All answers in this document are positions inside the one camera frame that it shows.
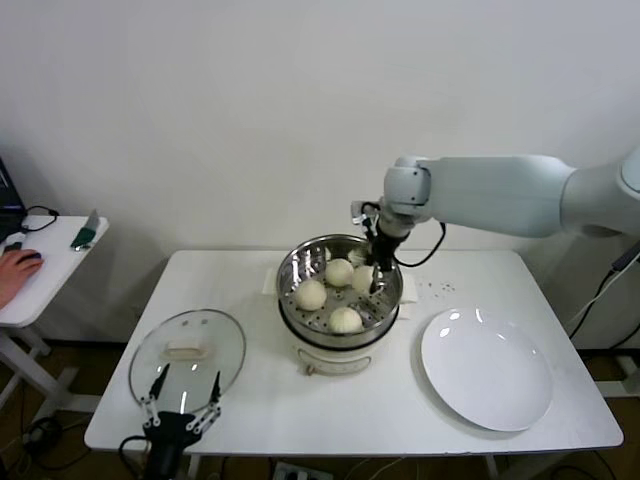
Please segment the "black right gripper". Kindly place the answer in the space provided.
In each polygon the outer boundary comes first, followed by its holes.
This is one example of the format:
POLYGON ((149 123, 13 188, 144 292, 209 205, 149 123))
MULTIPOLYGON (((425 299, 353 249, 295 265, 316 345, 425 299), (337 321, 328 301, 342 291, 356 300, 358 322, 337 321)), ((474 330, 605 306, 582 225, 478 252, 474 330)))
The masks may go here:
POLYGON ((372 269, 369 294, 375 295, 387 284, 387 273, 394 264, 395 251, 400 245, 400 238, 378 232, 369 241, 369 253, 365 255, 366 266, 377 266, 372 269))

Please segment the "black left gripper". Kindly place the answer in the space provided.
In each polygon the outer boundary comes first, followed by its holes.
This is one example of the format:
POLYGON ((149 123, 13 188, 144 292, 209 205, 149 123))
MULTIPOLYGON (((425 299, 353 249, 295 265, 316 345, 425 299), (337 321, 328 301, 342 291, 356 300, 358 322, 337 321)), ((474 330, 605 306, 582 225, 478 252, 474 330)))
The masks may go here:
POLYGON ((149 392, 140 398, 145 418, 143 424, 151 425, 143 428, 145 438, 151 443, 144 480, 175 479, 184 450, 200 440, 200 435, 196 433, 205 433, 221 415, 220 371, 216 373, 208 403, 196 417, 193 414, 166 411, 159 413, 157 400, 168 371, 169 364, 165 364, 149 392))

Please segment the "person's bare hand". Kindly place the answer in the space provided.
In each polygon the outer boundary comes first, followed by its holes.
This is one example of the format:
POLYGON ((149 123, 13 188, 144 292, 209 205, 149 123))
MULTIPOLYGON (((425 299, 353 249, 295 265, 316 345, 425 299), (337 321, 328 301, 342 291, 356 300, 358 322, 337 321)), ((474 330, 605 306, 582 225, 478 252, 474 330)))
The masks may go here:
POLYGON ((39 252, 31 249, 3 253, 0 264, 0 308, 6 307, 38 272, 44 261, 39 252))

